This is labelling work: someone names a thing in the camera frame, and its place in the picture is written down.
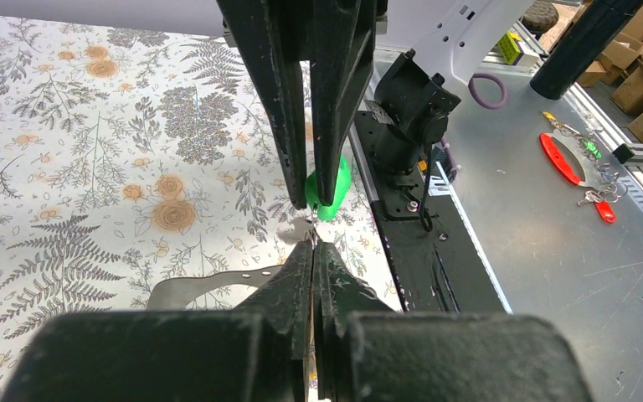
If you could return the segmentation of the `keyring with coloured key tags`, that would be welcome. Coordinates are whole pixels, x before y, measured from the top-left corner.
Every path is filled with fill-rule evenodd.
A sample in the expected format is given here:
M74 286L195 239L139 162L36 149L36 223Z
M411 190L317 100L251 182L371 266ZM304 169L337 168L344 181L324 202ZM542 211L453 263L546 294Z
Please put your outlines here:
M316 245L319 235L316 219L297 217L292 228L278 236L288 245L310 240ZM199 297L219 288L232 285L260 288L281 270L282 265L271 265L252 271L224 271L204 277L176 277L160 281L153 288L146 309L148 311L183 310Z

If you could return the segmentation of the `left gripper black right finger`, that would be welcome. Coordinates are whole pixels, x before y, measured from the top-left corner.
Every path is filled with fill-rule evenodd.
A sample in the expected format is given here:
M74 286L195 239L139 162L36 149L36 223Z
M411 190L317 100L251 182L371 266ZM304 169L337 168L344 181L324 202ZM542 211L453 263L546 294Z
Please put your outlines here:
M400 313L313 250L317 391L330 401L590 401L550 322L506 313Z

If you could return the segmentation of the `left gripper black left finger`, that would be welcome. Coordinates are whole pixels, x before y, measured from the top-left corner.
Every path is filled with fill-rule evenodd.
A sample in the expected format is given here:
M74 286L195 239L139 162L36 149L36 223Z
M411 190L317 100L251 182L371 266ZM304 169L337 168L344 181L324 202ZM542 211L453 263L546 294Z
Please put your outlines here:
M306 398L313 248L231 310L64 314L35 334L4 401Z

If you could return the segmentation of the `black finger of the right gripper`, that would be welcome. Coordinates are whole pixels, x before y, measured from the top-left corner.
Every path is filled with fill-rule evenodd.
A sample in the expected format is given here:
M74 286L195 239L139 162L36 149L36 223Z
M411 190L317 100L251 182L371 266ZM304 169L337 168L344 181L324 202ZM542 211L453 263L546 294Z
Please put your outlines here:
M300 62L308 55L310 1L219 0L219 9L268 116L289 199L307 206Z
M319 199L337 186L342 144L373 67L375 1L300 1L300 59L310 65L311 122Z

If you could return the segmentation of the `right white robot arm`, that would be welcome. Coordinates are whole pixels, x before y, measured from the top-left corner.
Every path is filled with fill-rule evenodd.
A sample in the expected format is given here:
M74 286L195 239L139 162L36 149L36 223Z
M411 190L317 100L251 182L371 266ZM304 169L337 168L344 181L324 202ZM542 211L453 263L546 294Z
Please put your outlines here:
M400 130L441 132L459 93L526 1L410 2L430 15L382 78L376 100ZM268 116L292 205L308 205L301 63L310 65L316 195L335 198L342 145L373 72L384 1L221 1L219 9Z

